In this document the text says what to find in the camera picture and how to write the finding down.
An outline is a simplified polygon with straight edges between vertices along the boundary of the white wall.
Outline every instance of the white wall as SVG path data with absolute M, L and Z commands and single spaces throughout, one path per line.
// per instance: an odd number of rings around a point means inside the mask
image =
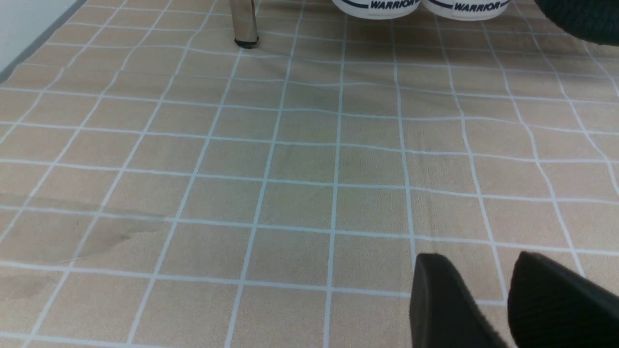
M 77 0 L 0 0 L 0 72 Z

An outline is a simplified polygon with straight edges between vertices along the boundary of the grid pattern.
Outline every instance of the grid pattern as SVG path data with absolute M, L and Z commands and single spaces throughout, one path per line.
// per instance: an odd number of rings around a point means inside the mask
M 534 250 L 619 292 L 619 50 L 532 1 L 90 0 L 0 85 L 0 347 L 410 347 L 417 253 L 508 336 Z

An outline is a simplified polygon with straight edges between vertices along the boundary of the metal table leg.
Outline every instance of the metal table leg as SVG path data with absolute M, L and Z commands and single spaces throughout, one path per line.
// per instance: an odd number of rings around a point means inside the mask
M 254 0 L 228 0 L 232 11 L 234 42 L 242 48 L 254 48 L 258 43 L 258 26 Z

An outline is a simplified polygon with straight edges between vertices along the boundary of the floor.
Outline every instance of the floor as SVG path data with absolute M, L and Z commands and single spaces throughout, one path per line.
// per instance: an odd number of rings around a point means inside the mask
M 619 48 L 256 5 L 89 0 L 0 85 L 0 347 L 410 347 L 424 252 L 506 339 L 521 250 L 619 293 Z

